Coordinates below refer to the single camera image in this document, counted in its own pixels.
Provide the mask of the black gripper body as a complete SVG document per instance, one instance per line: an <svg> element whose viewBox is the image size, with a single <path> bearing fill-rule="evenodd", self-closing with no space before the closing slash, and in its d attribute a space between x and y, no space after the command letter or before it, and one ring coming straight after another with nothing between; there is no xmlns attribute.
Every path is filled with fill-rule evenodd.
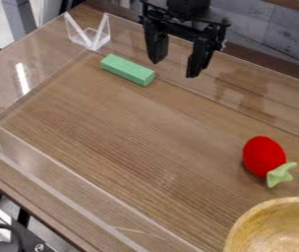
<svg viewBox="0 0 299 252"><path fill-rule="evenodd" d="M210 0L167 0L167 6L154 0L141 0L141 24L150 20L157 22L169 36L177 36L193 43L199 38L213 42L214 50L224 48L228 29L232 22L228 18L210 14Z"/></svg>

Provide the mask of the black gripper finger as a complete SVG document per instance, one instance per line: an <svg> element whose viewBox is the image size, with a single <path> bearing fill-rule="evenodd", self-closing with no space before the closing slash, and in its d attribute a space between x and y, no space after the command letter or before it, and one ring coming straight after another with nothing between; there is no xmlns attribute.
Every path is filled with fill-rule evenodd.
<svg viewBox="0 0 299 252"><path fill-rule="evenodd" d="M146 20L143 27L149 58L158 64L169 55L170 37L157 22Z"/></svg>
<svg viewBox="0 0 299 252"><path fill-rule="evenodd" d="M209 66L214 54L213 42L199 38L193 44L193 53L187 59L187 77L195 78Z"/></svg>

